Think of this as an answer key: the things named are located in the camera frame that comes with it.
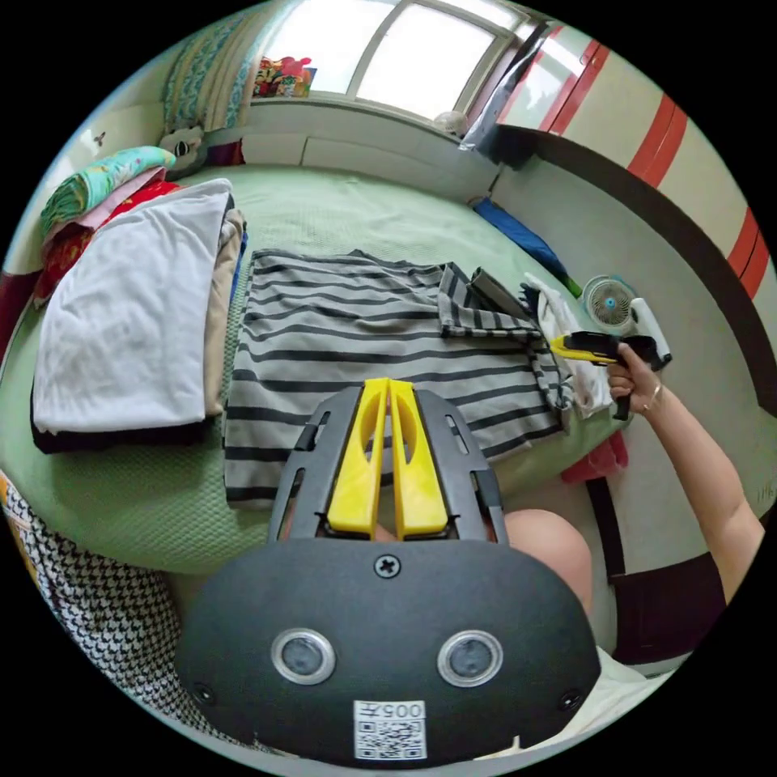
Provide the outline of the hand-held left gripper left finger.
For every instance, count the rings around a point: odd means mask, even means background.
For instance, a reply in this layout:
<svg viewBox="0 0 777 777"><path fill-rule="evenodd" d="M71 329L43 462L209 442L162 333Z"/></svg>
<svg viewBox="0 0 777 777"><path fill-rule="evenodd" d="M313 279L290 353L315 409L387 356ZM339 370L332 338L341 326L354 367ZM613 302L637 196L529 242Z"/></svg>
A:
<svg viewBox="0 0 777 777"><path fill-rule="evenodd" d="M389 380L366 380L356 404L327 520L336 533L373 538L380 496Z"/></svg>

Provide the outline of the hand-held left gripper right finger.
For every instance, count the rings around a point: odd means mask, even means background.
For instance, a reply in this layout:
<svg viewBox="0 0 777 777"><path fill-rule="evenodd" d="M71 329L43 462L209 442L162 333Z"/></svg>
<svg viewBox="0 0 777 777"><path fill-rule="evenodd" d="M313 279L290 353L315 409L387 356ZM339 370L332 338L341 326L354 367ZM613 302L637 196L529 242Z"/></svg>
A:
<svg viewBox="0 0 777 777"><path fill-rule="evenodd" d="M447 509L414 387L390 380L395 528L401 540L437 535Z"/></svg>

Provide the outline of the person's right hand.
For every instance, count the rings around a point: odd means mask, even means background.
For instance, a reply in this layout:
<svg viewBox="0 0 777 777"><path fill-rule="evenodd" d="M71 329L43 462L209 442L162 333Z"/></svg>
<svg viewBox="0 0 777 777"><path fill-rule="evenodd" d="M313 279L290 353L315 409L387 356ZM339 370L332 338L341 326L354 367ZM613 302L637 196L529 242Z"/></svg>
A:
<svg viewBox="0 0 777 777"><path fill-rule="evenodd" d="M624 342L618 346L618 358L617 363L606 368L611 397L615 401L627 399L631 413L644 415L660 397L660 378L649 364Z"/></svg>

